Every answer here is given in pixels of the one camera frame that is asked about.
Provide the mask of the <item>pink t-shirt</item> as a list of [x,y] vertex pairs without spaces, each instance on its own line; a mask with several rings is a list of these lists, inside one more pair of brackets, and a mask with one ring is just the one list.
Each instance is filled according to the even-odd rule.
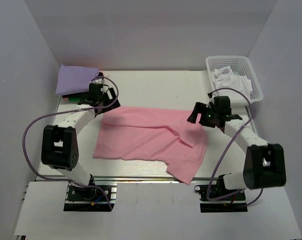
[[204,159],[204,128],[187,121],[188,110],[121,106],[101,120],[93,158],[160,161],[189,185]]

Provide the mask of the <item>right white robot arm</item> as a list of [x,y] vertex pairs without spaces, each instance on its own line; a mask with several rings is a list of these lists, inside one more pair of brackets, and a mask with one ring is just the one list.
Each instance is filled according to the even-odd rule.
[[235,190],[283,187],[286,184],[283,147],[256,135],[241,116],[232,113],[227,96],[216,96],[208,104],[197,102],[187,121],[220,129],[245,153],[243,170],[219,176],[216,192],[220,198],[229,199]]

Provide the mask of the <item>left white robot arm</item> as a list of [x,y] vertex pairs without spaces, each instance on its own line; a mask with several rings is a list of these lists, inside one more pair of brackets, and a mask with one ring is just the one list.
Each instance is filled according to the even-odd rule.
[[75,111],[43,130],[41,162],[79,185],[79,193],[87,200],[95,197],[97,188],[93,185],[92,175],[79,163],[77,135],[98,115],[118,107],[120,103],[114,88],[101,82],[90,83]]

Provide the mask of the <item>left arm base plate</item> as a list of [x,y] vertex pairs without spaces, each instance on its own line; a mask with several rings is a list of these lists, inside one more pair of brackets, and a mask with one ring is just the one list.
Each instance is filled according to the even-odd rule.
[[111,212],[116,201],[117,184],[112,182],[98,182],[97,185],[104,191],[96,188],[81,188],[69,184],[66,190],[64,212]]

